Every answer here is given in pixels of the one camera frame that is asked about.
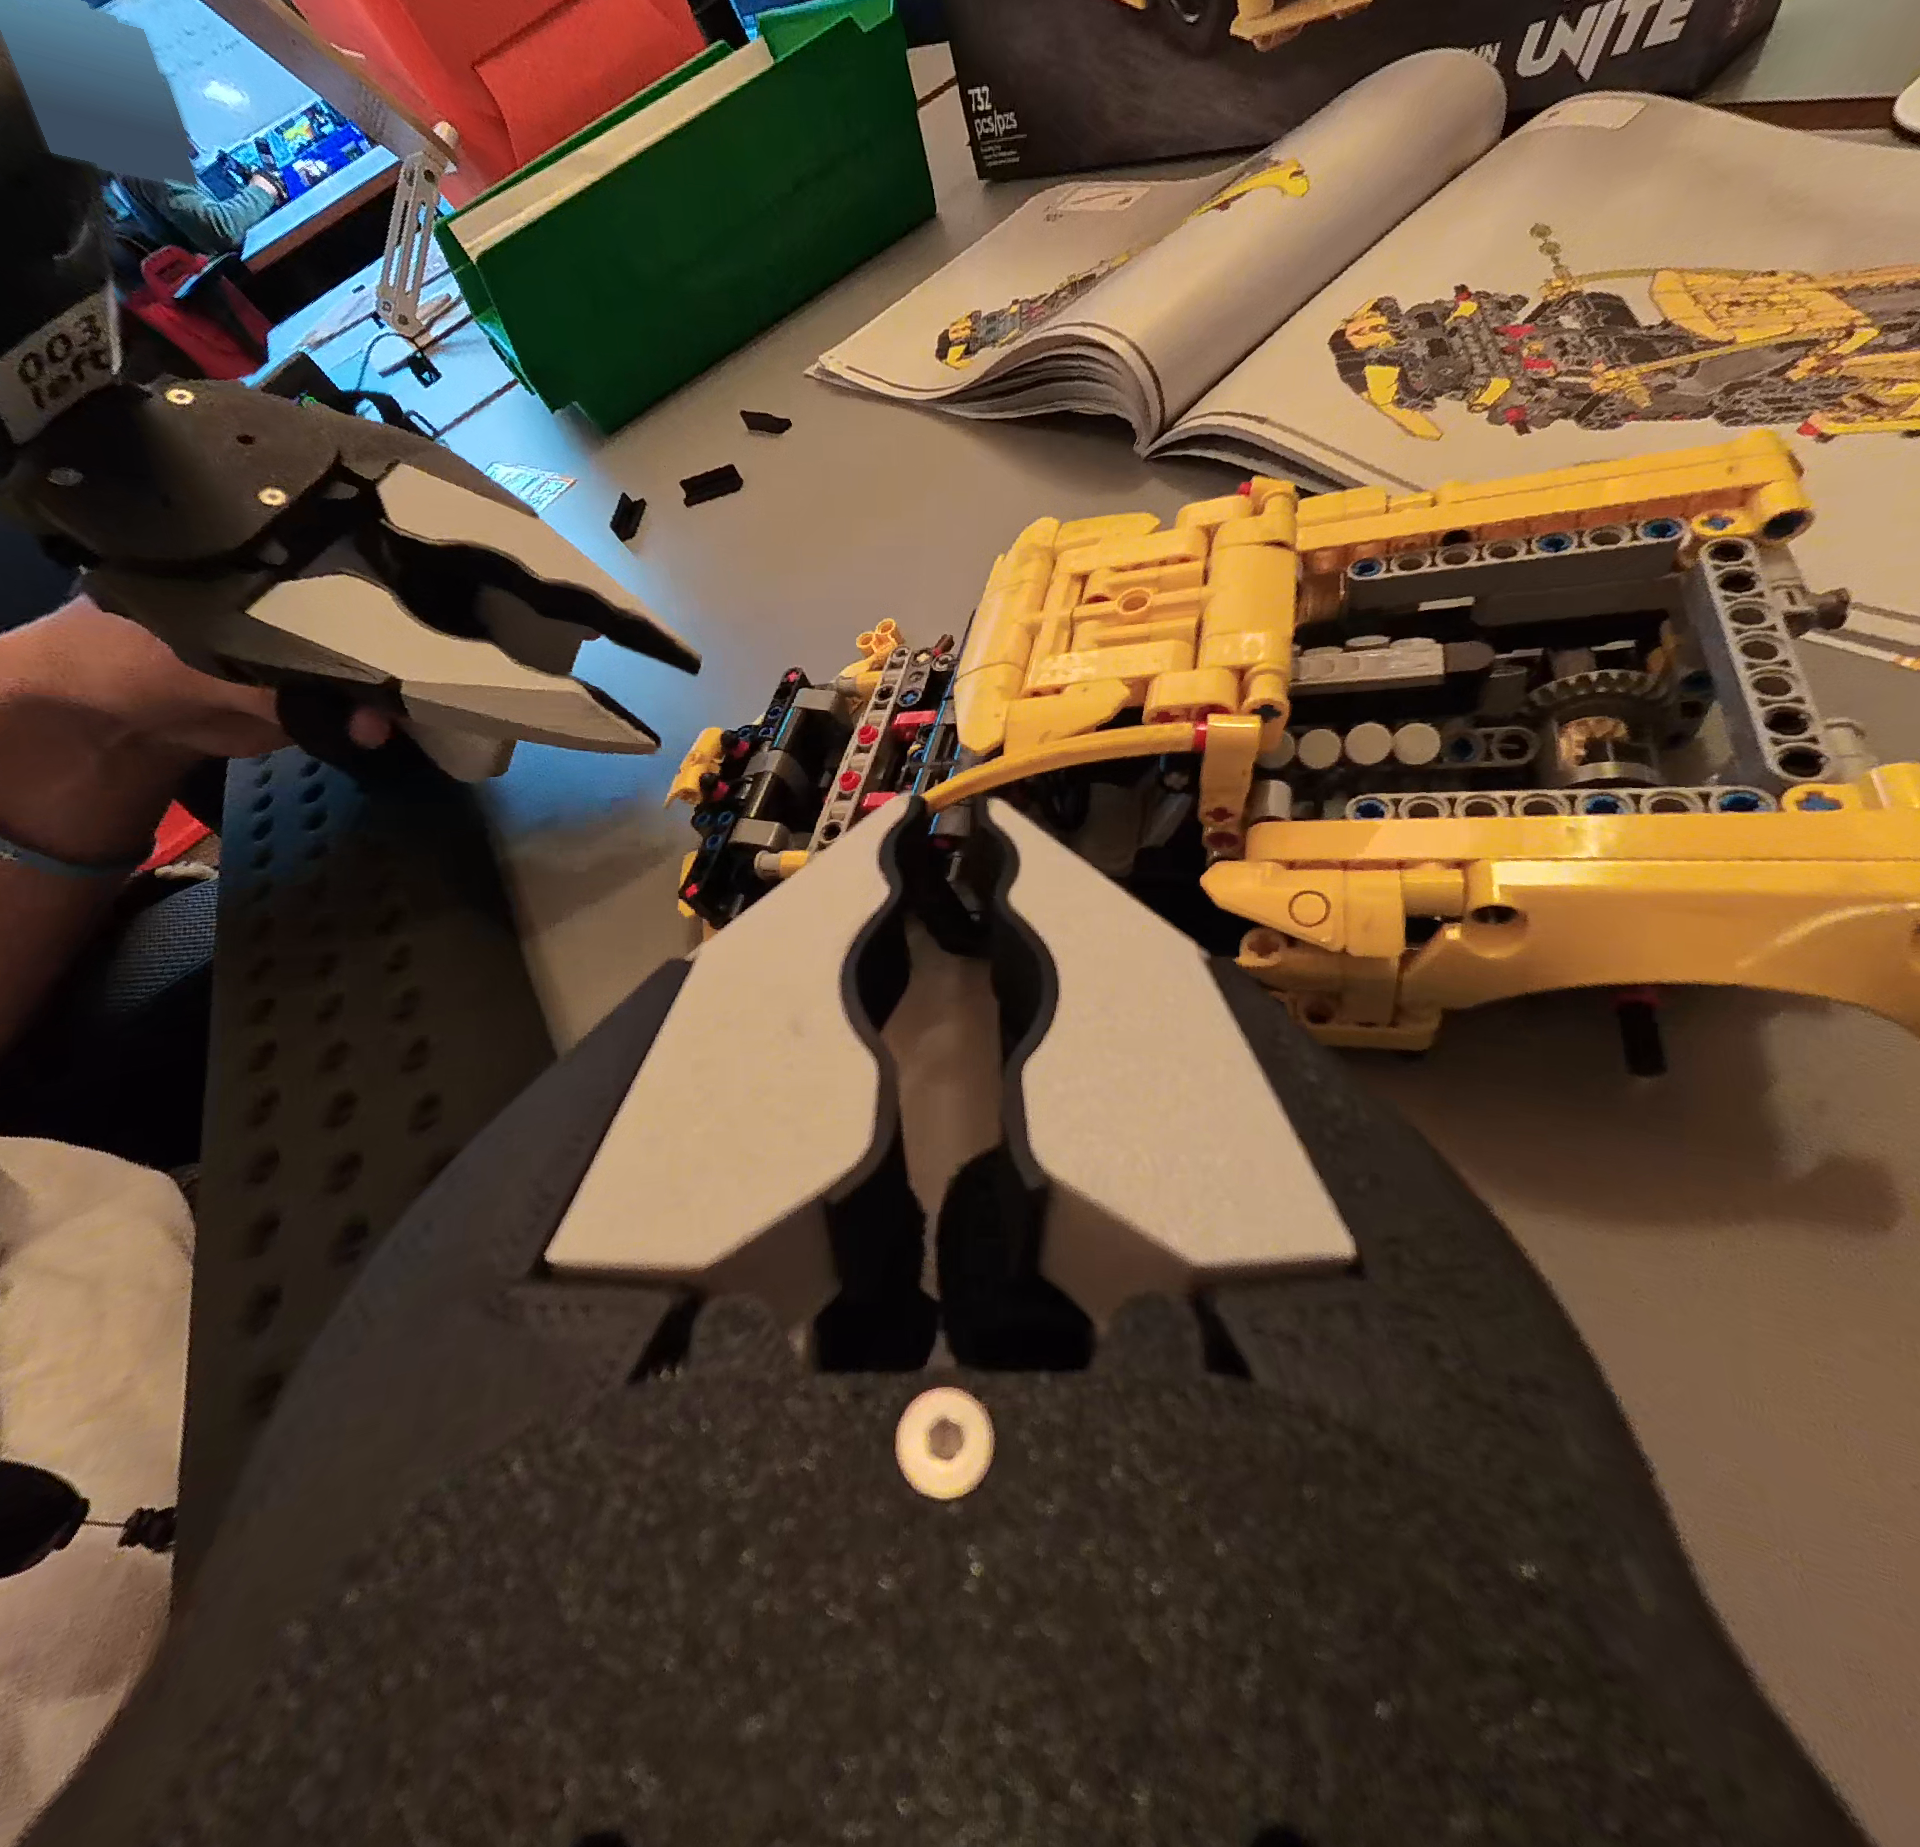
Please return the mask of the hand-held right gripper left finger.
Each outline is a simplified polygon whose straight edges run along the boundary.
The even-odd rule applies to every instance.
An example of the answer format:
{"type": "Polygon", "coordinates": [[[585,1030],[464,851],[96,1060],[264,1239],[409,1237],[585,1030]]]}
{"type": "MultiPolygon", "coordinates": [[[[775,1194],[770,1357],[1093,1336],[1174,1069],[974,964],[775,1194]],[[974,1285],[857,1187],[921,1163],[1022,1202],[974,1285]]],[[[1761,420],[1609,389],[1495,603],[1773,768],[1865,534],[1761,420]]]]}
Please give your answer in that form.
{"type": "Polygon", "coordinates": [[[881,1041],[923,830],[917,799],[881,805],[691,959],[547,1242],[556,1275],[744,1294],[815,1340],[933,1340],[881,1041]]]}

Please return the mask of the green box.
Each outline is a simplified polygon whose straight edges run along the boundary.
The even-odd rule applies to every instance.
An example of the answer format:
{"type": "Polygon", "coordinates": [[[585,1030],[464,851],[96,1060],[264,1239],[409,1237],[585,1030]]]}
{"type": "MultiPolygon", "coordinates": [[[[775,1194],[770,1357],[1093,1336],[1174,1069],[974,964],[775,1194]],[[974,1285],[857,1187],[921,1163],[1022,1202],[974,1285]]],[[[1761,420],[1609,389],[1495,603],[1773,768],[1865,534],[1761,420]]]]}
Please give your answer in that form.
{"type": "Polygon", "coordinates": [[[521,385],[614,435],[935,210],[898,0],[808,0],[435,235],[521,385]]]}

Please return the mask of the wooden slat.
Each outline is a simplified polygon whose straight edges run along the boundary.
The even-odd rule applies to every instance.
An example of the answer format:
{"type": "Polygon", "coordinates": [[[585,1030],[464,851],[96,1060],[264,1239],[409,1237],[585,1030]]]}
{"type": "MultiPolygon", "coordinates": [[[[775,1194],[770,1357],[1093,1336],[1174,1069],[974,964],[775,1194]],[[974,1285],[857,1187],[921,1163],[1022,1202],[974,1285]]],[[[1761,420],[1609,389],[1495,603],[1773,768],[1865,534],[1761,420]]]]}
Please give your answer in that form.
{"type": "Polygon", "coordinates": [[[355,54],[324,38],[287,0],[199,0],[287,73],[350,116],[375,146],[397,157],[430,154],[458,166],[458,135],[435,125],[405,93],[379,83],[355,54]]]}

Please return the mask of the person's left hand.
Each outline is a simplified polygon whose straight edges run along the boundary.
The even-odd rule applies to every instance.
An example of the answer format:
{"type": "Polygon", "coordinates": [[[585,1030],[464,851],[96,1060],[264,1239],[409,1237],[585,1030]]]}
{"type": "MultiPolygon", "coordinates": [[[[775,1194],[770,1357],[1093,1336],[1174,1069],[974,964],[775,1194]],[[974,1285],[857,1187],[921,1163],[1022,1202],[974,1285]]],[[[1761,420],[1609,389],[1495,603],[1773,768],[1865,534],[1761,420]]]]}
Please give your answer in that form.
{"type": "Polygon", "coordinates": [[[74,597],[2,637],[2,833],[79,867],[133,867],[202,760],[283,751],[273,690],[184,665],[74,597]]]}

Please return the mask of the open instruction booklet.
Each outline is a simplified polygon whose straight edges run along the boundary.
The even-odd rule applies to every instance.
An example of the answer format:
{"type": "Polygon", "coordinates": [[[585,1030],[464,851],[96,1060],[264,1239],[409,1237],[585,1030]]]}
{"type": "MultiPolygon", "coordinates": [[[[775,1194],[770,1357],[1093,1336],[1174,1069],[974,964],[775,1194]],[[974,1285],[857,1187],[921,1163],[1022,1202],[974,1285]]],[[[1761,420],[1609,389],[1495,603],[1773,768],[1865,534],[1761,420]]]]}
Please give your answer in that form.
{"type": "Polygon", "coordinates": [[[1829,642],[1915,667],[1915,146],[1621,91],[1503,116],[1434,50],[1230,171],[1061,184],[812,375],[1326,491],[1778,435],[1801,571],[1851,595],[1829,642]]]}

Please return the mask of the yellow brick link rod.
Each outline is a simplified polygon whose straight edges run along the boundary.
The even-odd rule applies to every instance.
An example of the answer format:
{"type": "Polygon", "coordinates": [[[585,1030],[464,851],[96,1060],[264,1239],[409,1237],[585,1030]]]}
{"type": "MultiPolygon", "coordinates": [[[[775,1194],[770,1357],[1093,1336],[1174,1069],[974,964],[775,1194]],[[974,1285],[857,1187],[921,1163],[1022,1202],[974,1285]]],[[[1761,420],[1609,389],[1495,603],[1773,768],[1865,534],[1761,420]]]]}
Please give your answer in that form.
{"type": "Polygon", "coordinates": [[[990,797],[1010,786],[1046,773],[1070,771],[1084,766],[1113,766],[1117,760],[1189,754],[1207,746],[1207,725],[1155,725],[1125,731],[1090,731],[1059,741],[1046,741],[1034,751],[1008,752],[981,766],[951,773],[931,786],[921,803],[935,817],[974,799],[990,797]]]}

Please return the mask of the grey perforated metal bracket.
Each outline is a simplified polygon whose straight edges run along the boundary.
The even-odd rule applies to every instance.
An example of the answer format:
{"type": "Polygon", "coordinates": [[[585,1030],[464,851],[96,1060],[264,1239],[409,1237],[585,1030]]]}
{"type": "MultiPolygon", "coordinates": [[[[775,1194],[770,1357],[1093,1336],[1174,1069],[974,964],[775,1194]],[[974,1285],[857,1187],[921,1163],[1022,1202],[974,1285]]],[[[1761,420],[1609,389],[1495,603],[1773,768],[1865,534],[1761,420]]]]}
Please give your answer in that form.
{"type": "Polygon", "coordinates": [[[375,284],[375,317],[385,330],[414,342],[426,332],[430,310],[423,302],[428,262],[435,249],[435,226],[441,206],[441,180],[458,164],[458,134],[435,123],[430,137],[404,154],[385,246],[375,284]]]}

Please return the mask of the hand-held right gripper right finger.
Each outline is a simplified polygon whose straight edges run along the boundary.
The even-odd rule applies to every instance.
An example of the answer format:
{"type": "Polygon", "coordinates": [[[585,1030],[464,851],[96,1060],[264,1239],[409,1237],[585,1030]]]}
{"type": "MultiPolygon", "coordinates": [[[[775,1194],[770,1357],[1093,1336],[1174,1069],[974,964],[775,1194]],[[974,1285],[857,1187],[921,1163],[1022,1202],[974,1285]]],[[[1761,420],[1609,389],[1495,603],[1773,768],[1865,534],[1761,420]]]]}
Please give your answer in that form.
{"type": "Polygon", "coordinates": [[[1132,1300],[1333,1275],[1356,1237],[1213,959],[1020,810],[980,809],[1000,1126],[1038,1270],[1106,1329],[1132,1300]]]}

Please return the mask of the person's left forearm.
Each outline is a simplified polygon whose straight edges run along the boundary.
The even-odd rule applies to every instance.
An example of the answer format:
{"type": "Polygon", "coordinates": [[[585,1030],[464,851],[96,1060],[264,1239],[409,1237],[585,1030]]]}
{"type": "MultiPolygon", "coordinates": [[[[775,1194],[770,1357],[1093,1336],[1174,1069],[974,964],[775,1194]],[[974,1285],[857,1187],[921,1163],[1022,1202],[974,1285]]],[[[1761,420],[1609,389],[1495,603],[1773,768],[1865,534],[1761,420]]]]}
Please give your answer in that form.
{"type": "MultiPolygon", "coordinates": [[[[140,835],[129,856],[148,845],[153,851],[155,837],[140,835]]],[[[62,884],[2,862],[2,1051],[22,1038],[133,876],[121,884],[62,884]]]]}

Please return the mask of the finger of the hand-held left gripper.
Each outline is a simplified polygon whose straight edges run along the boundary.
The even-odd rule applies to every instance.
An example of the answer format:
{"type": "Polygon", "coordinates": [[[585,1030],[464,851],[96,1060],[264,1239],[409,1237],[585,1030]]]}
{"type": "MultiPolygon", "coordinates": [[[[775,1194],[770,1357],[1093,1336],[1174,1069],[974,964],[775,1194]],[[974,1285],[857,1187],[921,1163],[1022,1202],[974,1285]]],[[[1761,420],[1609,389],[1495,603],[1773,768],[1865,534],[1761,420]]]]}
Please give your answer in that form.
{"type": "Polygon", "coordinates": [[[469,623],[450,633],[385,585],[326,573],[270,588],[241,616],[241,662],[275,678],[289,740],[347,769],[414,749],[448,779],[482,780],[521,744],[661,751],[633,709],[577,678],[598,625],[498,588],[478,591],[469,623]]]}
{"type": "Polygon", "coordinates": [[[388,467],[370,491],[385,530],[425,551],[444,585],[471,591],[482,638],[517,667],[571,678],[584,642],[603,637],[700,671],[682,634],[524,503],[409,465],[388,467]]]}

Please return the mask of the yellow toy brick model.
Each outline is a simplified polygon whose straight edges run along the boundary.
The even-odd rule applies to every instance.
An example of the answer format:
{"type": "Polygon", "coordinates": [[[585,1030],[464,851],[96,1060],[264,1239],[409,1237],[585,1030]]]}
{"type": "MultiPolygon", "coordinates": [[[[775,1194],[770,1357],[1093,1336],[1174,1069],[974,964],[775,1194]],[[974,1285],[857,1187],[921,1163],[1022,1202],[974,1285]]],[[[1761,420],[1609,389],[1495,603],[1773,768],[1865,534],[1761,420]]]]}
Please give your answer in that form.
{"type": "MultiPolygon", "coordinates": [[[[1815,702],[1849,595],[1778,435],[1434,491],[1254,475],[1171,518],[1040,518],[961,637],[781,676],[705,731],[677,905],[705,932],[881,805],[1090,731],[1189,754],[1003,792],[1325,1044],[1421,1052],[1458,1012],[1727,989],[1918,1025],[1915,762],[1815,702]]],[[[954,900],[974,809],[931,817],[954,900]]]]}

